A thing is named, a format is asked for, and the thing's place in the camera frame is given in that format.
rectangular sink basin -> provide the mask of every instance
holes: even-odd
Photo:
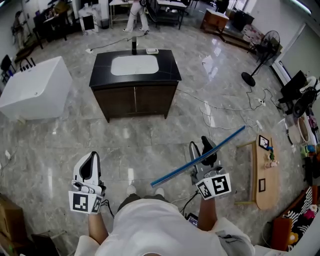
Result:
[[[119,56],[111,64],[111,74],[114,76],[154,74],[158,70],[158,61],[153,55]]]

pedestal fan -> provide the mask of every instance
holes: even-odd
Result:
[[[253,71],[252,74],[248,74],[247,72],[243,72],[241,74],[242,79],[251,87],[256,85],[256,81],[253,78],[255,73],[262,65],[264,65],[268,60],[273,58],[279,50],[280,47],[280,36],[279,33],[275,30],[269,31],[265,34],[260,44],[255,44],[253,49],[255,49],[258,53],[261,54],[261,62]]]

small framed picture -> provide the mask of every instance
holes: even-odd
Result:
[[[265,137],[259,135],[259,146],[263,149],[265,149],[266,151],[268,151],[268,147],[269,147],[269,140],[266,139]]]
[[[259,179],[259,192],[266,191],[266,179],[261,178]]]

blue stick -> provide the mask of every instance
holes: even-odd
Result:
[[[195,166],[196,164],[202,162],[203,160],[207,159],[208,157],[212,156],[215,154],[220,148],[222,148],[227,142],[229,142],[232,138],[237,136],[239,133],[241,133],[246,127],[242,126],[239,130],[237,130],[235,133],[231,134],[228,138],[226,138],[224,141],[222,141],[219,145],[208,151],[207,153],[199,156],[198,158],[192,160],[191,162],[188,162],[184,166],[174,170],[173,172],[168,173],[167,175],[151,182],[151,186],[154,188],[155,186],[158,186],[162,183],[165,183],[175,176],[181,174],[182,172],[188,170],[190,167]]]

fan base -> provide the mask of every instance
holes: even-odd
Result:
[[[247,72],[243,72],[241,74],[242,79],[251,87],[254,87],[256,85],[256,81],[254,80],[254,78],[249,75]]]

